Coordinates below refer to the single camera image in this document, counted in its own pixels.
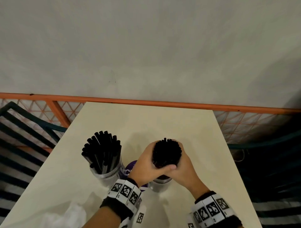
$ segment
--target white plastic bag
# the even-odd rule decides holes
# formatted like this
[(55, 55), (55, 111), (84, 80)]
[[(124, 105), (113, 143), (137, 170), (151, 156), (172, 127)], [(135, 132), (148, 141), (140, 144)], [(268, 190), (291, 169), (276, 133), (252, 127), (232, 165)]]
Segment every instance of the white plastic bag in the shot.
[(71, 202), (64, 215), (46, 213), (40, 228), (81, 228), (86, 223), (86, 217), (83, 207)]

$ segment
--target person's left hand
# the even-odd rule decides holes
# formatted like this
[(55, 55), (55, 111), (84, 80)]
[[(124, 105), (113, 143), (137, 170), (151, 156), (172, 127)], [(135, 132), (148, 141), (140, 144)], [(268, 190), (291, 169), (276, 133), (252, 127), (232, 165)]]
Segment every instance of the person's left hand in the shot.
[(135, 180), (138, 184), (138, 187), (141, 187), (157, 177), (165, 175), (169, 171), (177, 168), (176, 165), (167, 165), (160, 169), (155, 167), (152, 162), (152, 156), (156, 142), (158, 141), (152, 142), (145, 148), (144, 152), (140, 155), (138, 161), (129, 174), (129, 178)]

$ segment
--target person's right hand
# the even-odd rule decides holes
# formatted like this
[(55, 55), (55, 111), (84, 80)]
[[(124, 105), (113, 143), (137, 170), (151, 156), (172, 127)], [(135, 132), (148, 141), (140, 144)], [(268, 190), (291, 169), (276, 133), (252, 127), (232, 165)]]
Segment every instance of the person's right hand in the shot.
[(194, 196), (194, 198), (197, 199), (202, 194), (208, 192), (209, 189), (197, 176), (197, 173), (194, 170), (192, 162), (184, 150), (183, 144), (180, 142), (178, 143), (182, 150), (182, 156), (177, 165), (177, 168), (175, 170), (168, 172), (166, 175), (174, 179), (180, 185), (187, 188)]

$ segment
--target clear cylindrical container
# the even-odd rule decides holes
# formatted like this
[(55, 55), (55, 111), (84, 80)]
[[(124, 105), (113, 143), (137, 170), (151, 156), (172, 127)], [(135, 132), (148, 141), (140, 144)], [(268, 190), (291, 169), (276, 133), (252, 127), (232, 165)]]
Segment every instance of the clear cylindrical container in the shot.
[(124, 177), (124, 165), (122, 163), (121, 157), (118, 165), (111, 172), (106, 174), (98, 174), (94, 169), (90, 168), (93, 175), (99, 179), (100, 183), (104, 187), (111, 187), (116, 180), (122, 179)]
[(148, 184), (148, 187), (157, 193), (164, 192), (170, 185), (171, 180), (172, 178), (168, 178), (165, 180), (154, 179), (152, 182)]

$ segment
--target black metal chair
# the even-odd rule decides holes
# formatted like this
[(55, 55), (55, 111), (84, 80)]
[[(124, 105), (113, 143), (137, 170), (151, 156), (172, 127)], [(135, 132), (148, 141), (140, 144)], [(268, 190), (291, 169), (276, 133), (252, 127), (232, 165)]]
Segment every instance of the black metal chair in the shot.
[[(55, 147), (55, 145), (52, 142), (50, 142), (48, 139), (46, 139), (44, 136), (42, 136), (41, 134), (39, 134), (38, 132), (33, 130), (27, 124), (23, 123), (21, 120), (19, 120), (18, 118), (16, 118), (12, 114), (10, 114), (8, 112), (10, 109), (12, 109), (15, 112), (19, 113), (20, 115), (27, 118), (28, 120), (31, 120), (31, 121), (37, 123), (43, 130), (46, 131), (47, 134), (49, 134), (51, 136), (51, 138), (55, 142), (58, 142), (60, 140), (60, 137), (54, 132), (54, 130), (59, 131), (59, 132), (65, 132), (67, 130), (67, 128), (60, 127), (60, 126), (48, 123), (44, 120), (41, 120), (41, 119), (37, 118), (36, 116), (30, 114), (28, 111), (26, 111), (23, 108), (19, 107), (16, 103), (14, 103), (12, 101), (9, 102), (8, 104), (6, 104), (4, 107), (2, 107), (0, 109), (0, 116), (3, 116), (8, 121), (15, 124), (16, 126), (21, 128), (22, 130), (26, 131), (28, 134), (35, 137), (36, 139), (38, 139), (39, 141), (41, 141), (42, 143), (44, 143), (45, 145), (47, 145), (48, 147), (50, 147), (52, 149)], [(15, 132), (14, 130), (10, 129), (8, 126), (6, 126), (3, 123), (0, 123), (0, 131), (5, 133), (6, 135), (18, 140), (19, 142), (23, 143), (24, 145), (32, 148), (33, 150), (35, 150), (36, 152), (42, 154), (43, 156), (45, 156), (45, 157), (49, 156), (49, 152), (47, 152), (45, 149), (43, 149), (42, 147), (36, 145), (35, 143), (28, 140), (27, 138), (25, 138), (21, 134), (19, 134), (19, 133)], [(35, 165), (42, 166), (42, 164), (44, 163), (40, 159), (38, 159), (38, 158), (32, 156), (31, 154), (23, 151), (22, 149), (17, 148), (16, 146), (6, 142), (5, 140), (3, 140), (1, 138), (0, 138), (0, 147), (2, 147), (4, 149), (18, 155), (19, 157), (21, 157), (23, 159), (26, 159), (27, 161), (29, 161), (29, 162), (31, 162)], [(24, 165), (21, 165), (18, 162), (15, 162), (15, 161), (13, 161), (13, 160), (5, 157), (5, 156), (2, 156), (2, 155), (0, 155), (0, 163), (2, 163), (2, 164), (6, 165), (6, 166), (8, 166), (8, 167), (10, 167), (14, 170), (17, 170), (19, 172), (27, 174), (30, 177), (34, 177), (35, 174), (36, 174), (36, 171), (34, 171), (34, 170), (24, 166)], [(6, 182), (8, 184), (21, 187), (23, 189), (25, 189), (29, 184), (26, 181), (20, 180), (20, 179), (15, 178), (15, 177), (12, 177), (12, 176), (7, 175), (3, 172), (0, 172), (0, 180)], [(0, 199), (5, 199), (5, 200), (16, 202), (19, 199), (19, 197), (20, 197), (20, 195), (18, 195), (18, 194), (0, 190)], [(0, 208), (0, 217), (6, 217), (9, 212), (10, 212), (9, 209)]]

